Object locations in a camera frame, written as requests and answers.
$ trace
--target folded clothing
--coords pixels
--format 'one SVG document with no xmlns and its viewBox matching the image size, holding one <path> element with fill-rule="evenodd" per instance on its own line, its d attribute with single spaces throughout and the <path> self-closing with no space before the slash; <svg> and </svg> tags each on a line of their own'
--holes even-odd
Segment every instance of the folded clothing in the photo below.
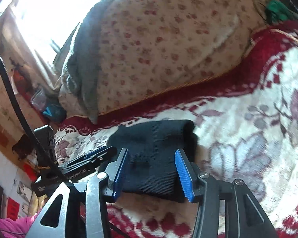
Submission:
<svg viewBox="0 0 298 238">
<path fill-rule="evenodd" d="M 184 202 L 184 194 L 174 162 L 177 149 L 183 149 L 189 161 L 194 161 L 197 136 L 190 120 L 150 121 L 131 127 L 119 126 L 108 140 L 120 152 L 128 149 L 130 171 L 124 183 L 124 192 L 148 194 L 159 198 Z M 109 162 L 99 171 L 104 171 Z"/>
</svg>

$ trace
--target blue gripper pad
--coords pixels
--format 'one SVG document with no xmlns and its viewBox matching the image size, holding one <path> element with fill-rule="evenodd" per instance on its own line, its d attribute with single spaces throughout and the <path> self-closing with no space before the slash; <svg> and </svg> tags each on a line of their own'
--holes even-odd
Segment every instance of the blue gripper pad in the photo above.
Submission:
<svg viewBox="0 0 298 238">
<path fill-rule="evenodd" d="M 193 183 L 192 183 L 192 179 L 189 175 L 189 172 L 187 170 L 187 167 L 184 163 L 184 160 L 180 154 L 180 151 L 177 150 L 175 152 L 175 166 L 177 168 L 179 177 L 180 177 L 180 181 L 181 181 L 181 185 L 182 185 L 182 189 L 184 192 L 184 195 L 188 198 L 188 200 L 190 202 L 193 201 L 194 199 L 194 194 L 193 194 Z"/>
<path fill-rule="evenodd" d="M 128 173 L 129 166 L 130 166 L 129 162 L 130 162 L 129 154 L 128 154 L 128 150 L 126 150 L 126 153 L 123 155 L 123 158 L 121 159 L 121 164 L 119 166 L 119 169 L 117 170 L 117 174 L 114 179 L 113 198 L 115 201 L 118 199 L 118 197 L 121 194 L 121 191 L 123 190 L 126 175 Z"/>
</svg>

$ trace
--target green object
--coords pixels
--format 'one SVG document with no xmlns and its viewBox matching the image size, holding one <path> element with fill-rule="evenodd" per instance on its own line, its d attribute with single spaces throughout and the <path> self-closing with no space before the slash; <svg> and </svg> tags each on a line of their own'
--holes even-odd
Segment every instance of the green object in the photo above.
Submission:
<svg viewBox="0 0 298 238">
<path fill-rule="evenodd" d="M 296 20 L 293 13 L 280 1 L 270 0 L 265 8 L 266 20 L 269 24 L 286 20 Z"/>
</svg>

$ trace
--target person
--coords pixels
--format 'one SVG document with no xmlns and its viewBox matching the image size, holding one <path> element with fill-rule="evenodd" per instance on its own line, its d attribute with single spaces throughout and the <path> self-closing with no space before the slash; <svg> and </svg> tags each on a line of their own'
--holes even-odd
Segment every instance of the person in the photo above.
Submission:
<svg viewBox="0 0 298 238">
<path fill-rule="evenodd" d="M 30 230 L 31 225 L 37 218 L 37 215 L 40 213 L 41 209 L 47 202 L 48 198 L 44 199 L 41 203 L 40 210 L 30 217 L 22 217 L 13 221 L 10 218 L 1 219 L 0 218 L 0 230 L 5 238 L 24 238 L 26 233 Z"/>
</svg>

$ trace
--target red tag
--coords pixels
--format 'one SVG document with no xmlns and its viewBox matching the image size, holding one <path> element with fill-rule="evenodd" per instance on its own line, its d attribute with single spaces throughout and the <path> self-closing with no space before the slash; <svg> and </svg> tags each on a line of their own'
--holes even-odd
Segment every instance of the red tag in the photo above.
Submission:
<svg viewBox="0 0 298 238">
<path fill-rule="evenodd" d="M 18 219 L 19 207 L 19 203 L 15 202 L 12 198 L 9 198 L 7 205 L 7 218 L 16 221 Z"/>
</svg>

